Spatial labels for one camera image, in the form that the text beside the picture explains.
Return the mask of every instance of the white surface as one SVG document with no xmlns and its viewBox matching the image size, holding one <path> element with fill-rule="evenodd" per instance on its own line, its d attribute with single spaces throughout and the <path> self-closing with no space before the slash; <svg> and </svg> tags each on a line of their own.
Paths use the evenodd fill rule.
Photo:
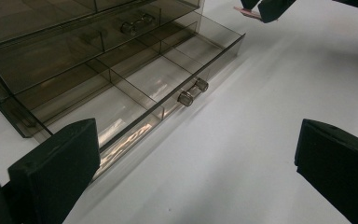
<svg viewBox="0 0 358 224">
<path fill-rule="evenodd" d="M 91 185 L 66 224 L 349 223 L 293 161 L 302 119 L 358 136 L 358 9 L 299 0 L 263 24 L 235 14 L 239 5 L 207 0 L 204 9 L 248 33 L 223 83 L 135 147 L 150 155 L 129 175 L 116 178 L 123 161 Z M 0 115 L 2 183 L 33 146 Z"/>
</svg>

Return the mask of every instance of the smoky plastic drawer unit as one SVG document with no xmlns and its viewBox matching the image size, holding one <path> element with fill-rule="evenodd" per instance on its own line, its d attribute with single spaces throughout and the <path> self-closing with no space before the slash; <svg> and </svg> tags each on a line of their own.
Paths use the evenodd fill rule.
<svg viewBox="0 0 358 224">
<path fill-rule="evenodd" d="M 243 39 L 200 0 L 0 1 L 0 111 L 43 142 L 96 118 L 94 179 L 235 57 Z"/>
</svg>

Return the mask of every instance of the open drawer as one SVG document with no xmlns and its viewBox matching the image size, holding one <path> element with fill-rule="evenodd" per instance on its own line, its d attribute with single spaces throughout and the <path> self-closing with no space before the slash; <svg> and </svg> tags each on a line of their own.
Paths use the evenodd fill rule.
<svg viewBox="0 0 358 224">
<path fill-rule="evenodd" d="M 162 15 L 153 8 L 143 10 Z M 94 179 L 206 91 L 243 39 L 190 12 L 110 49 L 94 38 L 103 35 L 98 22 L 0 49 L 0 110 L 23 136 L 44 141 L 96 118 L 102 162 Z"/>
</svg>

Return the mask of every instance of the acrylic drawer organizer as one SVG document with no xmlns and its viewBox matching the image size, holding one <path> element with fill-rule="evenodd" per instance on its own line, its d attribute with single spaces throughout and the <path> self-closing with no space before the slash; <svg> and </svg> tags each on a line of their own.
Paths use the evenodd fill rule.
<svg viewBox="0 0 358 224">
<path fill-rule="evenodd" d="M 206 91 L 243 39 L 179 1 L 137 4 L 0 47 L 0 110 L 22 136 L 96 118 L 94 179 Z"/>
</svg>

